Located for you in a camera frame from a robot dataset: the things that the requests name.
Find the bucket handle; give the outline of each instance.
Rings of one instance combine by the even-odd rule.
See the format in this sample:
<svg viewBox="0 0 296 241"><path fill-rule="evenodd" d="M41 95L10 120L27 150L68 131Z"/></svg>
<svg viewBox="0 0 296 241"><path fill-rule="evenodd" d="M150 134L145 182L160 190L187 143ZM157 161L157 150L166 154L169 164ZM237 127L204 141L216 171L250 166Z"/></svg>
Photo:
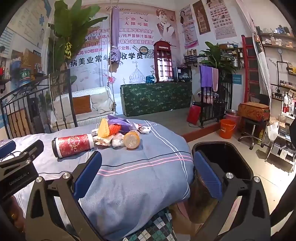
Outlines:
<svg viewBox="0 0 296 241"><path fill-rule="evenodd" d="M231 130L229 130L229 131L232 131L235 128L235 126L236 125L234 125L234 127ZM221 129L221 131L226 132L226 130L223 130L223 129Z"/></svg>

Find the floor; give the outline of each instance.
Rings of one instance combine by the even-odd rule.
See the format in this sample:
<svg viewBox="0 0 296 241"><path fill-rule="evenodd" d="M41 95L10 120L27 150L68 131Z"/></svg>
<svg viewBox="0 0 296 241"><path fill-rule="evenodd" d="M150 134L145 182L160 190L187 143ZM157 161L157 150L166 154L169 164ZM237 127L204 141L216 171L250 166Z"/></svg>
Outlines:
<svg viewBox="0 0 296 241"><path fill-rule="evenodd" d="M293 173L288 173L291 169L291 165L284 160L270 155L267 162L264 162L266 158L265 152L267 151L267 147L261 148L259 145L255 145L253 150L249 150L249 142L248 138L246 140L242 139L241 142L238 142L239 134L235 134L231 139L225 140L218 135L218 132L213 132L208 134L202 138L191 141L188 143L189 147L192 148L194 144L203 141L228 141L235 145L238 151L241 153L243 158L246 160L248 165L252 168L254 176L260 177L262 181L262 185L264 187L266 198L269 206L269 212L271 213L276 205L278 204L281 196L287 189L290 182L295 177L295 171ZM233 215L231 215L226 223L224 224L220 233L223 233L229 230L233 219L235 217L236 211L238 207L235 209ZM274 234L276 231L280 230L285 221L288 219L289 215L282 220L279 224L271 228L271 234ZM178 241L186 241L190 240L189 235L178 235Z"/></svg>
<svg viewBox="0 0 296 241"><path fill-rule="evenodd" d="M189 108L183 108L183 109L169 110L169 111L138 115L138 116L126 117L123 114L117 115L117 116L121 118L128 118L128 119L153 121L165 126L169 130L182 136L186 133L193 132L195 130L200 130L200 128L198 127L199 123L197 124L197 126L195 126L193 124L189 124L186 121L188 112L189 112ZM216 123L216 120L209 120L204 123L204 127L207 127L214 123Z"/></svg>

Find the blue gripper pad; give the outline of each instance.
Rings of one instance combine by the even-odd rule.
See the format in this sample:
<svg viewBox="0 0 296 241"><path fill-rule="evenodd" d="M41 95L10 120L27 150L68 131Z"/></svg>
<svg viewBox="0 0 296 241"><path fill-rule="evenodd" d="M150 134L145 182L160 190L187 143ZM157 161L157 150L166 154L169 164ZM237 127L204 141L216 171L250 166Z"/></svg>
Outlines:
<svg viewBox="0 0 296 241"><path fill-rule="evenodd" d="M94 156L87 160L87 165L74 183L74 198L78 200L83 198L87 193L91 183L102 165L102 155L96 152Z"/></svg>
<svg viewBox="0 0 296 241"><path fill-rule="evenodd" d="M15 142L10 141L0 147L0 159L6 157L9 153L13 152L16 148Z"/></svg>
<svg viewBox="0 0 296 241"><path fill-rule="evenodd" d="M223 197L222 183L199 151L195 153L193 162L211 196L221 200Z"/></svg>

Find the dome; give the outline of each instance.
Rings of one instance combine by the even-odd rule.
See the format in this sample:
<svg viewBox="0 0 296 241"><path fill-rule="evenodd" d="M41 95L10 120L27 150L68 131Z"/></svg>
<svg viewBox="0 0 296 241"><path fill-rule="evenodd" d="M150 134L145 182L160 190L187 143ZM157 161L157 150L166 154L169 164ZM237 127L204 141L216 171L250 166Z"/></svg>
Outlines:
<svg viewBox="0 0 296 241"><path fill-rule="evenodd" d="M129 83L130 84L142 84L142 83L145 83L145 76L138 69L137 63L136 63L135 71L130 75Z"/></svg>

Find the rolling stool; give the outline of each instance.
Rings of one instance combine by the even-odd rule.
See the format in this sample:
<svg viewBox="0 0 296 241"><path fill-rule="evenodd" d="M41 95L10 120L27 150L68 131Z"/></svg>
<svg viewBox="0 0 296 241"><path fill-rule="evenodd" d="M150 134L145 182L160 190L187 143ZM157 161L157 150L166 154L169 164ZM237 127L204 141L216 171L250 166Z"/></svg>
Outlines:
<svg viewBox="0 0 296 241"><path fill-rule="evenodd" d="M252 145L249 147L250 150L252 150L253 147L254 147L254 139L256 139L258 141L261 141L261 145L260 146L261 147L264 147L264 144L263 144L264 135L262 137L262 140L260 138L257 138L256 136L254 136L255 127L256 126L260 126L262 124L262 122L254 121L254 120L251 120L251 119L248 119L248 118L245 118L245 117L243 117L243 119L245 120L246 123L249 123L249 124L252 124L253 125L253 130L252 130L252 134L251 135L240 137L238 139L238 141L240 142L242 140L242 138L250 137L251 140L252 140Z"/></svg>

